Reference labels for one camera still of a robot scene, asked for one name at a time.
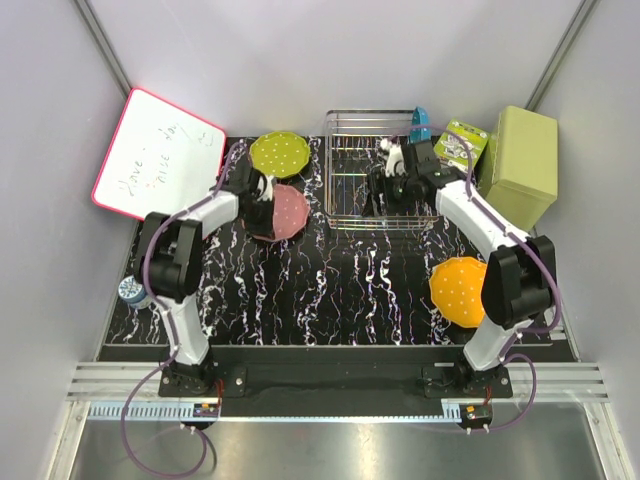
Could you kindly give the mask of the pink polka dot plate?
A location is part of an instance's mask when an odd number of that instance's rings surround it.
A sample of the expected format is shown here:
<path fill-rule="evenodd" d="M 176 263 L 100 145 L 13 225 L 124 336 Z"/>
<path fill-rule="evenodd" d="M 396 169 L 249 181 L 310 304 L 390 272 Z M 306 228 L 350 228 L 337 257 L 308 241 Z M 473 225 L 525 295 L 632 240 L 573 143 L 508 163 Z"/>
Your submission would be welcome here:
<path fill-rule="evenodd" d="M 305 228 L 311 208 L 308 200 L 298 189 L 290 185 L 276 184 L 274 202 L 273 232 L 259 233 L 257 227 L 250 226 L 243 220 L 242 225 L 249 235 L 267 242 L 278 242 L 291 239 Z"/>

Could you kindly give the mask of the blue polka dot plate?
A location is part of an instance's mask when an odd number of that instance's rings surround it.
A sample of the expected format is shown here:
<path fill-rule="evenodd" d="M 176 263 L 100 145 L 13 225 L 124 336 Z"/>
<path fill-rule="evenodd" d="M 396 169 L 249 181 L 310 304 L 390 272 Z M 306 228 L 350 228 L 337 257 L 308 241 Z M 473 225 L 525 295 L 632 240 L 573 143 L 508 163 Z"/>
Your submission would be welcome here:
<path fill-rule="evenodd" d="M 431 129 L 428 128 L 430 118 L 427 111 L 417 106 L 412 113 L 412 129 L 409 133 L 409 142 L 416 144 L 424 141 L 430 141 L 432 137 Z"/>

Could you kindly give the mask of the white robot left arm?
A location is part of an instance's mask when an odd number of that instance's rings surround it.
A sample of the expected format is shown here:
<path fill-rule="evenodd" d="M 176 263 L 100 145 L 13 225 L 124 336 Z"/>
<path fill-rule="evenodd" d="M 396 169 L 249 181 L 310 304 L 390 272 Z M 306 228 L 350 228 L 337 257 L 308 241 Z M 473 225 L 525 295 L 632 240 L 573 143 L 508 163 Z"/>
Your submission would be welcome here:
<path fill-rule="evenodd" d="M 220 384 L 196 299 L 204 241 L 238 219 L 251 233 L 271 238 L 276 184 L 274 176 L 250 167 L 234 180 L 219 180 L 191 206 L 144 219 L 135 278 L 156 305 L 169 338 L 163 379 L 193 395 L 206 395 Z"/>

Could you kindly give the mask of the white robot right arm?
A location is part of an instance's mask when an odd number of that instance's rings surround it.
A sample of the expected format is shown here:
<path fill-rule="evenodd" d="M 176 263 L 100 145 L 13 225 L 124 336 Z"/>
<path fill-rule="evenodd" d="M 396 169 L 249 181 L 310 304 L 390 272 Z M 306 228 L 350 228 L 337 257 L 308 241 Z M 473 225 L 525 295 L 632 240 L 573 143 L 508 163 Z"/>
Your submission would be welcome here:
<path fill-rule="evenodd" d="M 476 396 L 507 363 L 516 339 L 545 333 L 535 319 L 559 306 L 554 244 L 509 223 L 477 192 L 472 172 L 444 165 L 430 142 L 400 144 L 384 138 L 378 154 L 384 163 L 368 175 L 369 210 L 425 202 L 453 222 L 486 262 L 482 319 L 445 376 L 446 387 Z"/>

